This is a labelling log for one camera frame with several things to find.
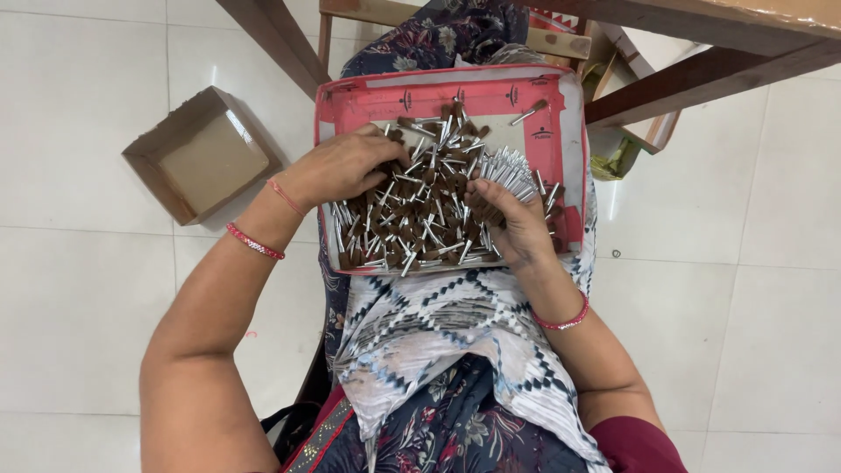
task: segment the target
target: woman's left hand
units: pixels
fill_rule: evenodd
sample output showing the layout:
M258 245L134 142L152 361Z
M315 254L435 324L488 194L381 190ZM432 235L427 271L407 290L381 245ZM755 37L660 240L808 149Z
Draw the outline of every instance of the woman's left hand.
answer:
M386 176L374 168L394 159L404 167L410 165L406 150L368 123L324 141L273 179L307 212L326 202L356 197L381 183Z

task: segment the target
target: cardboard tray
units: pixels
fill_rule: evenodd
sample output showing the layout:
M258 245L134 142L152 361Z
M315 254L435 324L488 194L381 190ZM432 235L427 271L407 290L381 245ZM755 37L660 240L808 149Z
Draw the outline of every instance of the cardboard tray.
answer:
M535 64L474 66L433 71L396 72L360 76L323 84L316 94L315 144L355 130L368 122L380 126L395 124L400 116L424 118L439 115L442 104L458 96L465 111L478 126L488 125L485 137L490 150L508 146L526 155L532 170L539 169L549 188L560 182L565 188L564 208L554 221L563 245L559 254L577 253L584 238L585 169L589 159L581 86L566 67ZM523 120L508 122L540 99L549 105ZM419 136L404 133L406 146ZM395 274L381 268L341 270L336 248L335 226L330 205L319 208L331 267L344 274ZM471 263L456 268L499 266L500 263ZM454 267L413 271L434 273Z
M281 162L236 100L210 86L123 151L178 225L195 225Z

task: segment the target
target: maroon sleeve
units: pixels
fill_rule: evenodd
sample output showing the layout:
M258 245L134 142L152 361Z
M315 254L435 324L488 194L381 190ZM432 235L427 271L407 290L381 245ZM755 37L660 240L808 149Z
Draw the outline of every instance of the maroon sleeve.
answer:
M615 473L687 473L663 431L636 417L612 417L590 430Z

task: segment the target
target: red thread bracelet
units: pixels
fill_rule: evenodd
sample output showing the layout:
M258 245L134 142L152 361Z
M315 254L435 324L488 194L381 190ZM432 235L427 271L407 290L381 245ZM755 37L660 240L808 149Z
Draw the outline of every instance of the red thread bracelet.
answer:
M587 311L590 309L590 300L587 299L587 295L584 293L583 290L579 290L579 292L581 293L581 298L584 299L584 308L581 309L581 312L573 320L571 320L569 322L557 323L557 324L549 323L549 322L545 322L543 319L538 317L537 314L534 313L534 311L532 311L532 318L534 319L535 322L537 322L537 325L539 325L543 328L546 328L548 330L566 330L567 328L575 327L576 325L580 324L581 321L584 320L584 316L587 315Z
M290 206L290 207L292 207L292 210L294 210L294 211L298 212L298 214L299 214L299 215L301 215L302 217L307 216L307 215L306 215L306 214L305 214L305 213L301 210L301 208L300 208L300 207L298 207L298 204L295 204L295 201L294 201L294 200L292 200L292 198L291 198L291 197L289 197L288 195L286 195L286 193L285 193L285 192L283 192L283 189L281 189L281 188L280 188L280 186L278 185L278 183L276 183L276 182L272 181L271 179L268 179L266 182L267 182L270 186L272 186L272 189L274 189L274 191L275 191L275 192L277 192L277 193L278 193L278 195L280 195L281 197L283 197L283 200L286 200L286 203L287 203L287 204L289 204L289 206Z
M258 252L261 252L261 253L263 253L264 255L266 255L270 258L275 258L275 259L286 258L286 254L284 254L283 252L276 252L276 251L272 250L270 247L264 247L260 243L257 243L254 240L252 240L251 238L249 238L248 235L239 231L234 226L234 222L229 223L228 225L225 226L225 228L227 228L228 232L230 232L231 235L236 237L237 240L245 243L246 245L248 245L252 249L257 250Z

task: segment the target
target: red bangle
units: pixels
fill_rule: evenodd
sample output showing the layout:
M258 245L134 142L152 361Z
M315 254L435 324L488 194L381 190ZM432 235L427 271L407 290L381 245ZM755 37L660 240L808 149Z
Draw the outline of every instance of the red bangle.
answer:
M275 259L286 258L286 255L283 252L276 252L276 251L272 250L270 247L264 247L260 243L257 243L254 240L252 240L251 238L249 238L248 235L239 231L234 226L234 222L229 223L228 225L225 226L225 228L227 228L228 231L230 232L230 234L233 235L234 237L236 237L237 240L245 243L249 247L257 250L258 252L263 253L264 255L266 255L270 258L275 258Z
M590 300L587 299L587 295L582 290L579 290L579 292L581 293L581 298L584 299L584 308L581 309L581 312L573 320L571 320L569 322L558 323L558 324L549 323L549 322L545 322L540 317L538 317L537 314L534 313L534 311L532 311L532 318L534 319L535 322L537 322L537 325L539 325L543 328L546 328L548 330L565 330L565 329L570 328L570 327L575 327L576 325L580 324L581 321L584 320L584 316L587 315L587 311L590 309Z
M288 195L286 195L286 193L285 193L285 192L283 192L283 189L281 189L281 188L280 188L280 186L278 185L278 183L276 183L276 182L272 181L271 179L268 179L266 182L267 182L270 186L272 186L272 189L274 189L274 191L275 191L275 192L277 192L277 193L278 193L281 197L283 197L283 200L286 200L286 203L287 203L287 204L289 204L289 206L290 206L290 207L292 207L292 210L294 210L294 211L298 212L298 214L299 214L299 215L301 215L302 217L307 216L307 215L306 215L306 214L305 214L305 213L301 210L301 208L300 208L300 207L298 207L298 204L295 204L295 201L294 201L294 200L292 200L292 198L290 198Z

